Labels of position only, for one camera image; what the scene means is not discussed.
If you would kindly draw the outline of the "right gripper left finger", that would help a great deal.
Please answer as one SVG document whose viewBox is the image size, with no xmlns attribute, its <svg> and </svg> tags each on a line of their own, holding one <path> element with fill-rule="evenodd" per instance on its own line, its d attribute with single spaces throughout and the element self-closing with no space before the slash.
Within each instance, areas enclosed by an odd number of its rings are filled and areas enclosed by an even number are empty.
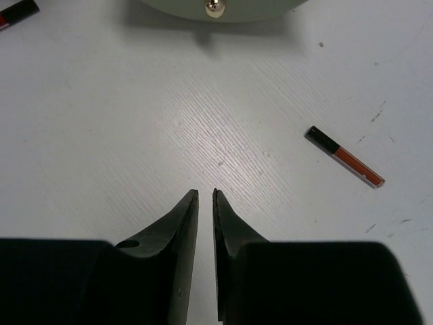
<svg viewBox="0 0 433 325">
<path fill-rule="evenodd" d="M 198 192 L 134 236 L 1 240 L 2 324 L 185 324 Z"/>
</svg>

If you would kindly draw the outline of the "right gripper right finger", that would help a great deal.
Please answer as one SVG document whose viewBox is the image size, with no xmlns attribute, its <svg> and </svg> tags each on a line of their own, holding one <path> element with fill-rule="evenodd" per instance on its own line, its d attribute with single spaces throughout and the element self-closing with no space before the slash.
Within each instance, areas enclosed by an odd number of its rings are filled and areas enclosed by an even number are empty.
<svg viewBox="0 0 433 325">
<path fill-rule="evenodd" d="M 271 242 L 213 192 L 224 324 L 421 324 L 396 257 L 379 242 Z"/>
</svg>

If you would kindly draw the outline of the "brown lip gloss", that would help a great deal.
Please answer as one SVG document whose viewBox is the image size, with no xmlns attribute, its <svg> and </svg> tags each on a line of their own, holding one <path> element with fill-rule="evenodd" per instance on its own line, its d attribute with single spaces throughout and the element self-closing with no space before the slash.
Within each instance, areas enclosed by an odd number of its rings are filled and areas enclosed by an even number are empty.
<svg viewBox="0 0 433 325">
<path fill-rule="evenodd" d="M 371 188 L 378 189 L 385 184 L 386 181 L 382 176 L 377 174 L 373 169 L 364 164 L 316 126 L 311 126 L 304 136 Z"/>
</svg>

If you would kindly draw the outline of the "grey-green bottom drawer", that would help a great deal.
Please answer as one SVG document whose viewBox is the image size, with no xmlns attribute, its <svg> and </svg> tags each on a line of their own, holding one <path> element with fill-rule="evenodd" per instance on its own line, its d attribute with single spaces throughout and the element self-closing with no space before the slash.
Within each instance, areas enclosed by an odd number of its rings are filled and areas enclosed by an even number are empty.
<svg viewBox="0 0 433 325">
<path fill-rule="evenodd" d="M 201 22 L 244 23 L 280 17 L 306 0 L 143 0 L 168 15 Z"/>
</svg>

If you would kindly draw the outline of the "red lip gloss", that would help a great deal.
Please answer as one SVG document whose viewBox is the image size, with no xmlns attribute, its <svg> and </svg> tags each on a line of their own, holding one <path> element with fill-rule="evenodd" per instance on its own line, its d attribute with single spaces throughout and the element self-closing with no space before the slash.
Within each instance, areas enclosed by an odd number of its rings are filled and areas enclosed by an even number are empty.
<svg viewBox="0 0 433 325">
<path fill-rule="evenodd" d="M 34 0 L 21 0 L 1 10 L 1 30 L 13 26 L 40 12 Z"/>
</svg>

